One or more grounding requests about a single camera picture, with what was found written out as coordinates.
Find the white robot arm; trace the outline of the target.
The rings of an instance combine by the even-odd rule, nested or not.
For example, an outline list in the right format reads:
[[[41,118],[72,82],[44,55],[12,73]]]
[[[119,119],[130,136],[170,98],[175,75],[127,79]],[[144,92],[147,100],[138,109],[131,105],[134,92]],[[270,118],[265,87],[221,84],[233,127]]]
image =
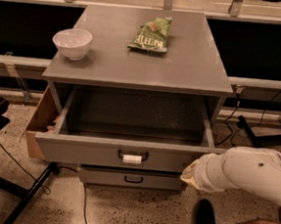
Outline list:
[[[180,179],[207,193],[238,189],[281,206],[281,153],[274,149],[235,147],[221,155],[205,154]]]

